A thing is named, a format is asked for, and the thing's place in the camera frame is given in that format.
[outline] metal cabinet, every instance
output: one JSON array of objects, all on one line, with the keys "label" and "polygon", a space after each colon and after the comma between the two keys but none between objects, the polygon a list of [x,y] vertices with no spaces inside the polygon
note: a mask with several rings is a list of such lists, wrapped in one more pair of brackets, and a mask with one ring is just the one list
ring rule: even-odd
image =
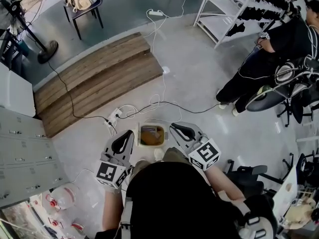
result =
[{"label": "metal cabinet", "polygon": [[34,158],[36,163],[51,161],[56,159],[56,153],[53,144],[50,141],[44,140],[29,140],[30,156]]},{"label": "metal cabinet", "polygon": [[67,181],[42,121],[0,108],[0,209]]},{"label": "metal cabinet", "polygon": [[34,162],[30,143],[26,139],[0,137],[0,153],[5,165],[31,164]]}]

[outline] black cable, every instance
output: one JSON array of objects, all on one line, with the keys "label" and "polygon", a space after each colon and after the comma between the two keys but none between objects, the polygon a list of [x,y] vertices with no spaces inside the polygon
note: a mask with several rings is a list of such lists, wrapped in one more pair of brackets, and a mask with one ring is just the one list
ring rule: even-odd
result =
[{"label": "black cable", "polygon": [[66,92],[68,93],[68,95],[70,96],[70,99],[71,99],[71,104],[72,104],[72,114],[73,114],[73,116],[74,116],[75,118],[78,118],[78,119],[102,118],[102,119],[104,119],[104,120],[106,121],[106,123],[107,123],[107,124],[109,124],[112,128],[114,128],[115,133],[117,133],[117,131],[116,131],[115,127],[113,127],[112,123],[111,123],[111,122],[109,122],[109,120],[108,120],[108,119],[106,119],[106,118],[104,118],[103,116],[92,116],[92,117],[79,117],[79,116],[76,116],[76,115],[74,114],[73,99],[72,99],[72,96],[71,96],[70,92],[68,91],[68,87],[67,87],[66,83],[65,83],[65,82],[61,79],[61,77],[60,77],[59,73],[53,69],[53,67],[50,65],[50,62],[49,62],[49,61],[48,61],[48,65],[49,65],[49,66],[50,66],[50,68],[51,68],[51,69],[52,69],[52,70],[56,73],[56,75],[58,76],[58,78],[60,79],[60,81],[64,84],[65,89],[66,89]]},{"label": "black cable", "polygon": [[152,106],[152,105],[156,105],[156,104],[158,104],[158,103],[164,103],[164,104],[170,104],[170,105],[173,105],[173,106],[177,106],[177,107],[181,108],[182,110],[187,111],[187,112],[192,113],[192,114],[202,114],[202,113],[205,113],[205,112],[207,112],[207,111],[213,109],[213,108],[216,107],[217,105],[219,105],[219,104],[216,104],[216,105],[214,105],[213,107],[208,108],[208,109],[206,109],[206,110],[204,110],[204,111],[202,111],[202,112],[192,112],[192,111],[190,111],[190,110],[188,110],[188,109],[186,109],[186,108],[183,108],[182,106],[179,106],[179,105],[177,105],[177,104],[173,104],[173,103],[168,102],[168,101],[160,101],[160,102],[156,102],[156,103],[150,104],[150,105],[148,105],[148,106],[145,106],[144,108],[140,109],[138,112],[133,113],[133,114],[131,114],[131,115],[128,115],[128,116],[126,116],[125,118],[121,118],[118,114],[116,114],[115,117],[117,117],[117,118],[119,118],[119,119],[122,119],[122,120],[125,120],[125,119],[130,118],[131,116],[133,116],[133,115],[135,115],[135,114],[140,113],[140,112],[143,111],[144,109],[146,109],[146,108],[148,108],[148,107],[150,107],[150,106]]}]

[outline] table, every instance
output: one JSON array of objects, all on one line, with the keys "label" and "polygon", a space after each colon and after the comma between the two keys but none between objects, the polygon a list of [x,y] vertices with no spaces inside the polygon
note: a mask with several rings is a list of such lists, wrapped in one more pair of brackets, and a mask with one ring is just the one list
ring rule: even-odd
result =
[{"label": "table", "polygon": [[[287,185],[291,185],[289,191],[287,191]],[[297,197],[298,194],[298,184],[297,184],[297,170],[296,166],[294,165],[286,179],[284,180],[283,184],[281,185],[280,189],[277,191],[275,196],[273,197],[274,200],[274,208],[273,212],[277,220],[280,220],[281,217],[285,215],[288,211],[291,202]]]}]

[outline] plug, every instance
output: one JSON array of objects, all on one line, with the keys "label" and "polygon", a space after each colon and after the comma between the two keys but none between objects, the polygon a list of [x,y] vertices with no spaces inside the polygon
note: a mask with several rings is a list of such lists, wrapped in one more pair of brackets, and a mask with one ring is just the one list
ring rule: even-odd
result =
[{"label": "plug", "polygon": [[152,10],[149,11],[149,15],[164,16],[164,13],[161,12],[160,10],[158,10],[158,11],[153,11],[153,9],[152,9]]}]

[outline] black pants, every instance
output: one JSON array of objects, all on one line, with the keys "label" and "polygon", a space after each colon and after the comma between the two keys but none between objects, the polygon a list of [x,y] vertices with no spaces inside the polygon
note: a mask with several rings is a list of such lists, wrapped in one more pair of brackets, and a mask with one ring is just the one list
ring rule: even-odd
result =
[{"label": "black pants", "polygon": [[[272,76],[278,64],[279,59],[275,54],[260,50],[251,56],[241,67],[240,74],[253,79]],[[239,113],[245,111],[249,99],[257,93],[262,86],[271,84],[274,78],[272,76],[253,80],[242,76],[237,72],[216,96],[216,99],[222,105],[227,105],[237,100],[235,107]]]}]

